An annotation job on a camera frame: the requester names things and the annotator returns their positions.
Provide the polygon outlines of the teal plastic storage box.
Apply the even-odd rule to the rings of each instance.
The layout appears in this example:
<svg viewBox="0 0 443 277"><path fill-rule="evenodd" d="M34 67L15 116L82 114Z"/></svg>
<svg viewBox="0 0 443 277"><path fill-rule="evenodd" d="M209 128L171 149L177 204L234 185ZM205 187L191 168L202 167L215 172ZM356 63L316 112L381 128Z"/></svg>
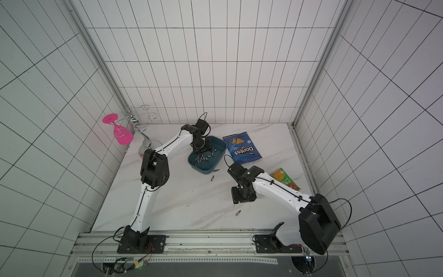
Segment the teal plastic storage box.
<svg viewBox="0 0 443 277"><path fill-rule="evenodd" d="M221 161L225 155L227 145L221 138L215 136L208 136L206 139L211 142L211 150L202 154L191 153L188 156L188 164L197 172L207 175L210 174Z"/></svg>

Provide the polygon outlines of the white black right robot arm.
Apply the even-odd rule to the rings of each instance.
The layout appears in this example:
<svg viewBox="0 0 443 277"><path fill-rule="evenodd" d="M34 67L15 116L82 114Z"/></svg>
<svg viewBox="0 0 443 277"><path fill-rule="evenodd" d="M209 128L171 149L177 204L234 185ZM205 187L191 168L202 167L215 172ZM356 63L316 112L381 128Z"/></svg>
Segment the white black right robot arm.
<svg viewBox="0 0 443 277"><path fill-rule="evenodd" d="M265 196L295 216L295 223L278 223L268 235L255 235L258 253L294 253L294 248L308 248L319 255L326 254L342 226L331 203L321 194L314 196L291 189L263 169L249 169L235 162L228 174L236 181L231 188L234 204L254 202Z"/></svg>

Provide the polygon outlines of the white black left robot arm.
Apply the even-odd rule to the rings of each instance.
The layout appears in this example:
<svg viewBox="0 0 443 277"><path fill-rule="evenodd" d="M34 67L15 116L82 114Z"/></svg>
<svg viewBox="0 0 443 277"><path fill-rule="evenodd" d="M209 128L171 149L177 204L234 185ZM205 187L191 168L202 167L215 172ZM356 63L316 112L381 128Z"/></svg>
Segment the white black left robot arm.
<svg viewBox="0 0 443 277"><path fill-rule="evenodd" d="M193 125L185 124L179 133L166 144L156 149L147 149L143 154L140 169L141 192L133 219L124 228L120 239L120 253L142 253L149 247L148 217L153 209L159 189L170 178L169 160L185 146L192 147L192 153L201 154L211 150L211 142L206 138L211 127L206 120L199 118Z"/></svg>

